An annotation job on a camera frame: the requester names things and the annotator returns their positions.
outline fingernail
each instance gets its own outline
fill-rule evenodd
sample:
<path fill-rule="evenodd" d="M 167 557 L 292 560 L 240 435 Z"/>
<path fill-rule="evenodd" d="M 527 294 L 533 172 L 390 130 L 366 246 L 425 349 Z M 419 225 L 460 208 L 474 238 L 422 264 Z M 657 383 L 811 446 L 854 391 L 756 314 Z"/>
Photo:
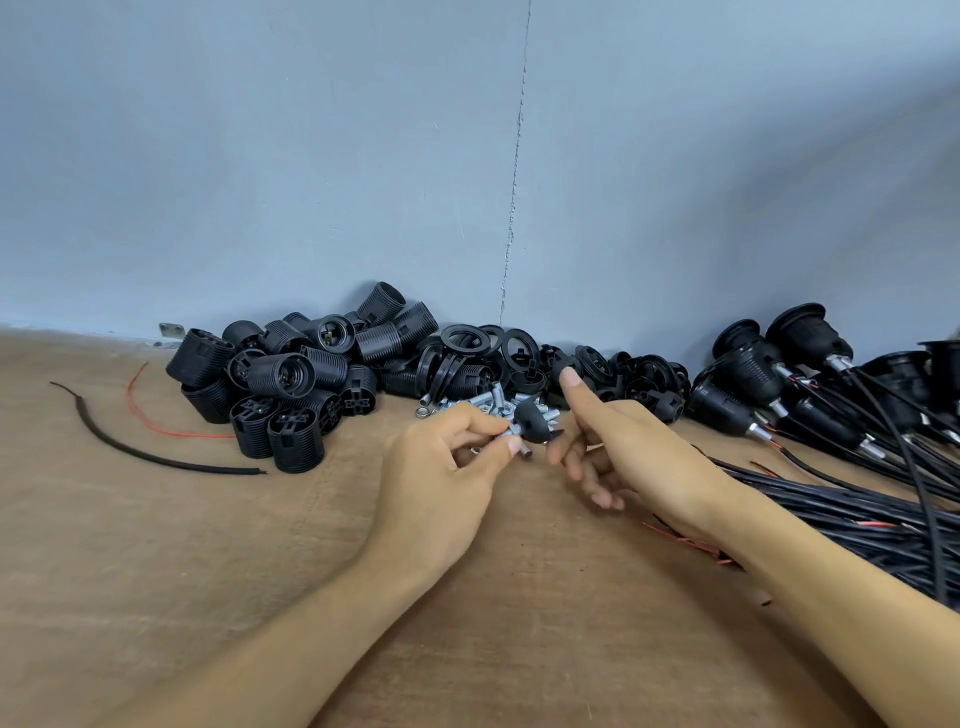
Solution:
<path fill-rule="evenodd" d="M 584 381 L 580 379 L 580 375 L 573 367 L 564 367 L 564 370 L 560 372 L 560 383 L 568 387 L 575 387 L 578 384 L 583 384 Z"/>

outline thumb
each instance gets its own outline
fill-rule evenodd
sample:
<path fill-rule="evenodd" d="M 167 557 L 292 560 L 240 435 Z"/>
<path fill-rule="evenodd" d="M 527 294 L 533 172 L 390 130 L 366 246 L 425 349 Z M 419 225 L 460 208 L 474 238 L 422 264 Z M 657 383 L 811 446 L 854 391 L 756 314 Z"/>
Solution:
<path fill-rule="evenodd" d="M 620 416 L 610 407 L 604 406 L 572 367 L 564 367 L 560 373 L 560 386 L 564 390 L 566 403 L 577 420 L 596 432 L 601 440 L 606 441 L 611 426 Z"/>
<path fill-rule="evenodd" d="M 461 468 L 459 476 L 472 481 L 480 481 L 492 488 L 493 482 L 500 472 L 510 465 L 520 450 L 520 438 L 516 435 L 498 437 L 480 450 L 480 454 L 473 458 L 473 462 Z"/>

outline hand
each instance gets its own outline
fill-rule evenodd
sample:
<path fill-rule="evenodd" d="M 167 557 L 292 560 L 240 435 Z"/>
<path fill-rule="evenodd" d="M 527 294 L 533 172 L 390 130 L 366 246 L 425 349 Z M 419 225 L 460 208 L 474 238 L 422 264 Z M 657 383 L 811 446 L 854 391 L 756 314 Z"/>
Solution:
<path fill-rule="evenodd" d="M 462 402 L 391 438 L 364 555 L 436 582 L 467 551 L 493 482 L 519 451 L 515 435 L 491 442 L 508 425 Z"/>
<path fill-rule="evenodd" d="M 699 524 L 720 497 L 712 463 L 639 402 L 603 403 L 570 368 L 560 381 L 571 412 L 564 433 L 547 446 L 548 462 L 563 462 L 601 508 L 622 510 L 617 492 L 632 490 L 685 535 L 701 534 Z"/>

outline forearm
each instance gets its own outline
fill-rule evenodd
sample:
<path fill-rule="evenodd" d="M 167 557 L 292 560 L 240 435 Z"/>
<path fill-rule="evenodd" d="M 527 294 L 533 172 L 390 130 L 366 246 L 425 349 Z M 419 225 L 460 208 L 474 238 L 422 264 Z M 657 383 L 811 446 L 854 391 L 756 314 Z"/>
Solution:
<path fill-rule="evenodd" d="M 708 532 L 891 725 L 960 725 L 960 616 L 742 486 Z"/>
<path fill-rule="evenodd" d="M 362 556 L 285 613 L 97 728 L 305 726 L 432 581 Z"/>

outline gray wall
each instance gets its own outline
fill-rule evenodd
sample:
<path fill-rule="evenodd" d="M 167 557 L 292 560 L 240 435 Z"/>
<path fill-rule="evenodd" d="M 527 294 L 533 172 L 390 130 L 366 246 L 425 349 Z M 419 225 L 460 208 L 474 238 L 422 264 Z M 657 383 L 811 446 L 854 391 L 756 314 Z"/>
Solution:
<path fill-rule="evenodd" d="M 692 366 L 811 299 L 861 359 L 941 338 L 958 37 L 938 0 L 4 3 L 0 320 L 216 330 L 387 279 Z"/>

